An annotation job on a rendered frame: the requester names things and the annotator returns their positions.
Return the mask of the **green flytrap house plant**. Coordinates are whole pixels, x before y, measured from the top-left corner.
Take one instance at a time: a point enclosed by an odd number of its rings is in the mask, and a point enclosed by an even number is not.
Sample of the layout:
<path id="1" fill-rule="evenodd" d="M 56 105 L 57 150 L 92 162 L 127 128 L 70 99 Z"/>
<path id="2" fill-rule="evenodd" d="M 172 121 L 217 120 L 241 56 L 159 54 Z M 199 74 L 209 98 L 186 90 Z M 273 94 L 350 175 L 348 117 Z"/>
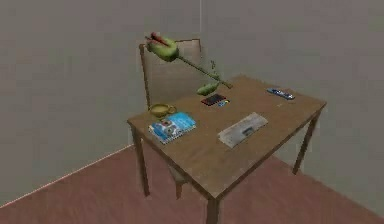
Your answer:
<path id="1" fill-rule="evenodd" d="M 196 93 L 201 96 L 207 96 L 217 90 L 219 85 L 224 85 L 228 89 L 231 89 L 233 85 L 227 81 L 224 81 L 217 73 L 210 73 L 206 69 L 193 63 L 189 59 L 180 54 L 180 49 L 177 43 L 169 38 L 162 37 L 155 32 L 152 32 L 149 36 L 145 37 L 146 48 L 149 52 L 152 52 L 159 59 L 165 62 L 173 62 L 176 59 L 181 60 L 185 64 L 191 66 L 202 74 L 215 80 L 215 83 L 205 84 L 196 90 Z"/>

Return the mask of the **blue spiral notebook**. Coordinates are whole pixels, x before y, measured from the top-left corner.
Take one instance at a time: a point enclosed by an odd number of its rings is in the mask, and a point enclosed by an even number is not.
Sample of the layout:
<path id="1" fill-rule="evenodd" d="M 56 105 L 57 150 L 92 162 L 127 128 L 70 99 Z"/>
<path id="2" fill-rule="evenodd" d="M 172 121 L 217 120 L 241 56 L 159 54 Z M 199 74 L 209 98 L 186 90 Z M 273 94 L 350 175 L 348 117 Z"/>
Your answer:
<path id="1" fill-rule="evenodd" d="M 192 117 L 184 112 L 177 112 L 161 121 L 152 123 L 148 130 L 162 144 L 168 144 L 195 128 L 196 121 Z"/>

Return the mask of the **blue remote control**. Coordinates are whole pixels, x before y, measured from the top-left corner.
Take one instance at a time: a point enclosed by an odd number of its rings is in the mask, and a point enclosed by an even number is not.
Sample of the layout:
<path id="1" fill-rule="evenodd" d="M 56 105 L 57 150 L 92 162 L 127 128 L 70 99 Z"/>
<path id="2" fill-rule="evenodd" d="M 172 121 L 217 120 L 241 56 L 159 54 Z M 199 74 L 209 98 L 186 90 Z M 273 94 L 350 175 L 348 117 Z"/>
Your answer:
<path id="1" fill-rule="evenodd" d="M 279 89 L 275 89 L 275 88 L 268 88 L 267 89 L 267 92 L 268 93 L 271 93 L 273 95 L 276 95 L 276 96 L 279 96 L 279 97 L 282 97 L 286 100 L 294 100 L 295 99 L 295 96 L 290 94 L 290 93 L 287 93 L 287 92 L 284 92 L 284 91 L 281 91 Z"/>

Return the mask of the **beige wooden chair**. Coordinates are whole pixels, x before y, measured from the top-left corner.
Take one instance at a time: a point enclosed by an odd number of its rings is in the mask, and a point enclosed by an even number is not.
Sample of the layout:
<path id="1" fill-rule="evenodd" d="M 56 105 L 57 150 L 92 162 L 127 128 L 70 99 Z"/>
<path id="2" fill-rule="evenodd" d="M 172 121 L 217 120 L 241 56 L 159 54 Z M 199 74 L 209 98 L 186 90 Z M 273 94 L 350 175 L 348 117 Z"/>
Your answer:
<path id="1" fill-rule="evenodd" d="M 181 56 L 200 65 L 202 57 L 200 39 L 179 40 L 176 44 Z M 181 60 L 164 62 L 149 52 L 145 44 L 139 45 L 139 52 L 148 109 L 154 104 L 170 103 L 192 95 L 203 84 L 199 72 Z M 187 181 L 171 166 L 168 166 L 168 170 L 174 179 L 176 199 L 179 199 L 182 195 L 182 186 Z"/>

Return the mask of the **yellow cup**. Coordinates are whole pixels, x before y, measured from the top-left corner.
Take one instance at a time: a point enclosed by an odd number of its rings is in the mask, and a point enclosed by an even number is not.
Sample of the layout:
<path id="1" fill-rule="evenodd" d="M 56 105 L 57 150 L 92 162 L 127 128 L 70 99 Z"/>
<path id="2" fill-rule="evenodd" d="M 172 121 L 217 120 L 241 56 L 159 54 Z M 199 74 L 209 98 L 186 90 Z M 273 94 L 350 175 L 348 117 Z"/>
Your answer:
<path id="1" fill-rule="evenodd" d="M 168 105 L 168 104 L 154 104 L 150 107 L 149 112 L 153 116 L 155 116 L 157 118 L 161 118 L 161 117 L 165 117 L 169 114 L 176 113 L 177 109 L 174 106 Z"/>

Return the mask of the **brown wooden table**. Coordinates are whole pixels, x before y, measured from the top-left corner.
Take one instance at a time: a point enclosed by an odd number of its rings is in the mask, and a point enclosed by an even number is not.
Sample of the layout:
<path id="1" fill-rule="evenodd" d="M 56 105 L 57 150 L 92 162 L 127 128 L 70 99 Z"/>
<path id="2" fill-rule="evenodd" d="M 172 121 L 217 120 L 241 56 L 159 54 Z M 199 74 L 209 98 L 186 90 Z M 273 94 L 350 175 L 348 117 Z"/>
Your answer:
<path id="1" fill-rule="evenodd" d="M 300 93 L 295 93 L 292 101 L 284 100 L 267 92 L 270 84 L 244 75 L 234 77 L 231 83 L 230 89 L 218 89 L 230 100 L 223 107 L 208 107 L 197 95 L 175 101 L 173 105 L 177 109 L 196 121 L 196 128 L 166 145 L 149 133 L 148 126 L 155 121 L 150 113 L 127 120 L 136 147 L 144 194 L 149 194 L 142 149 L 142 144 L 147 143 L 208 200 L 206 224 L 218 224 L 220 200 L 300 129 L 306 128 L 293 168 L 297 171 L 326 105 L 323 100 Z M 220 131 L 253 112 L 265 117 L 268 124 L 233 149 L 218 139 Z"/>

